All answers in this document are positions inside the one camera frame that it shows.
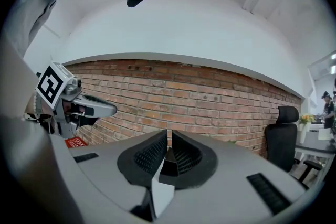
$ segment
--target black hat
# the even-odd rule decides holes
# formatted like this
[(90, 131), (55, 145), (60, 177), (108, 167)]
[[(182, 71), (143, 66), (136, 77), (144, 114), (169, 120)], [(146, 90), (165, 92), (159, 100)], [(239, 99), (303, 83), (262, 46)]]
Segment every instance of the black hat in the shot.
[(328, 94), (328, 92), (324, 92), (324, 94), (322, 95), (322, 99), (323, 99), (323, 98), (326, 98), (326, 97), (329, 97), (329, 98), (330, 98), (330, 95)]

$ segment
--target brick wall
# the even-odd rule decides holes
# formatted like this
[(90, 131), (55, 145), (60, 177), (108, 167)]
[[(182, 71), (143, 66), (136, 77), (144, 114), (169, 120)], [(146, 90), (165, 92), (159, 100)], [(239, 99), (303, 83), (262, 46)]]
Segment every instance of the brick wall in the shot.
[(118, 107), (115, 116), (78, 130), (89, 144), (176, 129), (236, 141), (265, 155), (264, 130), (275, 123), (277, 107), (300, 110), (301, 100), (291, 93), (214, 68), (146, 60), (85, 62), (67, 68), (82, 79), (84, 92)]

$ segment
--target person in black clothing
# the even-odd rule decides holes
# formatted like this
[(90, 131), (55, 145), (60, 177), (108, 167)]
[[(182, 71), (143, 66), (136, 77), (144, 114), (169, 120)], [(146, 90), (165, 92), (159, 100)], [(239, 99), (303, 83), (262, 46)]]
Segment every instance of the person in black clothing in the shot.
[(332, 128), (332, 125), (335, 121), (335, 104), (331, 100), (330, 95), (328, 92), (324, 92), (322, 99), (325, 101), (324, 106), (324, 128)]

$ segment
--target black rectangular slot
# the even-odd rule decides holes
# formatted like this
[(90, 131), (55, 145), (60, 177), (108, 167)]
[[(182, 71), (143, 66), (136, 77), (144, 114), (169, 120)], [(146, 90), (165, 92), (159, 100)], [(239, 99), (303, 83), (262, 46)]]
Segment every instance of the black rectangular slot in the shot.
[(98, 157), (97, 153), (88, 153), (88, 154), (76, 156), (73, 158), (75, 159), (76, 163), (81, 163), (81, 162), (85, 162), (85, 161), (88, 161), (89, 159), (93, 159), (97, 157)]
[(280, 213), (290, 206), (290, 202), (261, 173), (247, 176), (246, 178), (272, 211), (273, 215)]

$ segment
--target chair backrest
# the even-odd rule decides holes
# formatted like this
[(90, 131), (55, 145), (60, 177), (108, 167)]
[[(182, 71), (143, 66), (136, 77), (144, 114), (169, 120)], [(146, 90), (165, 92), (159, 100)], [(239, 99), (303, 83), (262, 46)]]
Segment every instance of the chair backrest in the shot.
[(299, 112), (293, 106), (279, 106), (279, 117), (275, 124), (265, 129), (268, 160), (289, 172), (294, 164), (295, 144), (298, 128), (291, 122), (299, 120)]

